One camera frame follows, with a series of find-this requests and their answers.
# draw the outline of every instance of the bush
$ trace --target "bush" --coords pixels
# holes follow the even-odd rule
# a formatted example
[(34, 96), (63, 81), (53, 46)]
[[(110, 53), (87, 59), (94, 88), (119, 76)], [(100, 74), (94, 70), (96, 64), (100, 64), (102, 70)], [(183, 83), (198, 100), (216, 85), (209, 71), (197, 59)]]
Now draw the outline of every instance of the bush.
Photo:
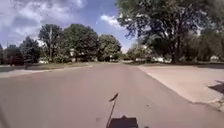
[(72, 62), (72, 60), (67, 56), (57, 56), (54, 58), (54, 63), (68, 63)]

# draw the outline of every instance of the cloud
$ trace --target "cloud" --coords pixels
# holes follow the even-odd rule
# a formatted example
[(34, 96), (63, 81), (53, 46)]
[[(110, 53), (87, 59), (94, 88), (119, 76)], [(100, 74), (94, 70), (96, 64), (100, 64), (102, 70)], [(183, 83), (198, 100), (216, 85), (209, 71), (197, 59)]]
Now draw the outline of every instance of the cloud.
[(3, 0), (0, 4), (0, 42), (37, 37), (42, 25), (66, 25), (78, 18), (73, 8), (85, 7), (85, 0)]
[(100, 19), (107, 22), (112, 27), (115, 27), (117, 29), (124, 29), (120, 26), (115, 16), (101, 15)]

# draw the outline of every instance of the residential street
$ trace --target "residential street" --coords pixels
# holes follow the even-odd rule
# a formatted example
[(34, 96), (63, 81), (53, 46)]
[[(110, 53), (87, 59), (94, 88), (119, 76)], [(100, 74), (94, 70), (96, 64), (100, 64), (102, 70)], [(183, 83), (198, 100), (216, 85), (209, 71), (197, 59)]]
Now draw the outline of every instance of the residential street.
[(0, 128), (106, 128), (134, 117), (139, 128), (223, 128), (224, 114), (191, 104), (135, 66), (93, 67), (0, 79)]

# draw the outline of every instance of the driveway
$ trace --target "driveway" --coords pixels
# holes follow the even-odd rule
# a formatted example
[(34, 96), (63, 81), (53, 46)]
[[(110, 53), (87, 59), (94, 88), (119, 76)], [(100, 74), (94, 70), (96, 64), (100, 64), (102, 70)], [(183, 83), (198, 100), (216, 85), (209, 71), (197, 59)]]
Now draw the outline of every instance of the driveway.
[(192, 102), (211, 103), (222, 98), (224, 93), (224, 68), (218, 67), (220, 66), (140, 66), (139, 68)]
[(223, 113), (191, 104), (137, 67), (122, 64), (0, 79), (0, 123), (4, 128), (105, 128), (116, 93), (112, 118), (132, 117), (139, 128), (224, 126)]

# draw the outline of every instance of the asphalt road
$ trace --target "asphalt road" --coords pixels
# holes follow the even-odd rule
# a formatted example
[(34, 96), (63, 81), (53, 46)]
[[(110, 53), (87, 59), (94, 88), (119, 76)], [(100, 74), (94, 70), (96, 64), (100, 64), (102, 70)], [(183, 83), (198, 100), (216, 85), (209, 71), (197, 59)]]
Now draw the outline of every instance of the asphalt road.
[(122, 64), (0, 79), (0, 124), (105, 128), (116, 93), (112, 118), (136, 118), (139, 128), (224, 127), (223, 113), (191, 104), (137, 67)]

